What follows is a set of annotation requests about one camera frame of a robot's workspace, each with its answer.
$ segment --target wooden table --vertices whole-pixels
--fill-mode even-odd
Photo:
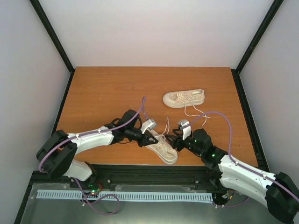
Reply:
[[[205,102],[200,110],[219,111],[230,120],[233,128],[232,153],[250,165],[257,161],[251,144],[240,101],[230,68],[219,67],[77,67],[61,114],[57,129],[66,133],[93,130],[121,118],[128,109],[138,110],[146,96],[145,110],[162,133],[166,116],[172,128],[177,122],[193,118],[185,116],[184,109],[167,107],[163,95],[171,91],[203,89]],[[188,114],[197,114],[187,107]],[[228,148],[228,125],[224,118],[211,114],[204,129],[212,137],[214,145]],[[204,118],[192,129],[201,128]],[[126,145],[114,144],[82,152],[75,157],[79,161],[98,164],[164,164],[146,147],[139,148],[136,142]],[[201,159],[187,149],[178,153],[175,165],[203,165]]]

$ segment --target sneaker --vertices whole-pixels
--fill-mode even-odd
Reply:
[[[200,105],[205,101],[205,93],[202,89],[179,92],[169,92],[163,96],[163,102],[172,108]]]
[[[146,146],[151,151],[156,153],[160,159],[166,164],[173,164],[178,160],[178,153],[175,149],[173,149],[169,143],[166,141],[166,138],[162,134],[158,134],[154,130],[150,130],[151,134],[159,141],[157,144],[152,144]]]

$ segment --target white wall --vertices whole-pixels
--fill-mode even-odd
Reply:
[[[272,172],[299,186],[299,1],[284,1],[241,79]]]
[[[69,73],[29,0],[0,1],[0,223],[13,223]]]
[[[235,68],[273,0],[41,0],[74,66]]]

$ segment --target shoe sole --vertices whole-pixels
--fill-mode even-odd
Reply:
[[[150,132],[152,133],[153,136],[159,135],[154,130],[151,130]],[[173,160],[168,160],[168,159],[164,158],[154,147],[155,147],[155,144],[146,146],[146,148],[148,148],[149,150],[156,153],[164,163],[166,163],[168,165],[172,165],[178,160],[178,153],[176,153],[176,157]]]

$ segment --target black metal frame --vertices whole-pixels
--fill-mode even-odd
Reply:
[[[253,117],[250,111],[250,107],[246,98],[246,94],[243,89],[243,85],[240,79],[240,73],[244,68],[246,62],[253,53],[258,42],[262,38],[264,32],[278,11],[279,7],[284,0],[274,0],[264,20],[262,21],[259,29],[253,37],[250,45],[248,46],[244,56],[242,57],[239,65],[236,69],[232,69],[233,79],[238,92],[246,124],[248,127],[249,135],[252,141],[253,149],[256,154],[258,168],[269,171],[265,155],[260,139],[257,134],[256,126],[253,121]],[[64,93],[63,100],[61,102],[58,115],[55,120],[55,124],[52,133],[55,132],[59,118],[68,94],[68,90],[71,85],[72,78],[75,73],[75,69],[72,66],[64,48],[62,47],[59,38],[57,37],[47,15],[45,14],[39,0],[30,0],[33,8],[43,23],[46,31],[48,32],[51,40],[57,48],[65,66],[70,72],[70,78]],[[113,189],[117,184],[144,184],[144,185],[179,185],[188,186],[198,190],[206,190],[207,192],[223,192],[226,189],[216,189],[209,182],[209,176],[211,171],[203,166],[134,166],[134,165],[95,165],[95,169],[99,172],[104,188]],[[34,171],[30,182],[28,184],[24,199],[21,203],[19,212],[17,214],[15,224],[21,222],[22,215],[24,213],[27,200],[32,188],[33,183],[70,183],[70,179],[67,177],[59,178],[58,180],[51,180],[46,174]]]

